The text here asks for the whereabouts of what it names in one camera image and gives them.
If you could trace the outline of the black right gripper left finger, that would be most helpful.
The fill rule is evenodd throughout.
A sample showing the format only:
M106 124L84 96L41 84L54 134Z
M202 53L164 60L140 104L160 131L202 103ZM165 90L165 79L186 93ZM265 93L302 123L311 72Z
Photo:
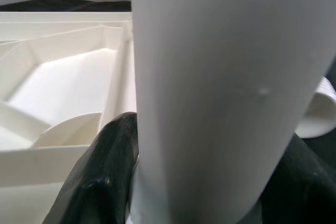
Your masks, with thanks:
M139 155L137 115L106 124L77 160L48 213L48 224L125 224Z

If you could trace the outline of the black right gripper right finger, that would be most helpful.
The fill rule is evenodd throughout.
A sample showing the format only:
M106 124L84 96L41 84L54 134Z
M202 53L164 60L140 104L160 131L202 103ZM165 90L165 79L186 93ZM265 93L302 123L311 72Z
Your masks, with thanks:
M336 224L336 170L294 135L260 202L262 224Z

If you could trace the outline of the white plastic table leg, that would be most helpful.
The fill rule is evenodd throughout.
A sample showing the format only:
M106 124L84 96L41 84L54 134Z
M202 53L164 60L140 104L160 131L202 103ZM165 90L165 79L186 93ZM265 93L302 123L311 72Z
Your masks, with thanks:
M325 135L336 128L336 90L331 82L322 78L296 128L301 138Z
M336 0L132 0L133 224L236 224L336 55Z

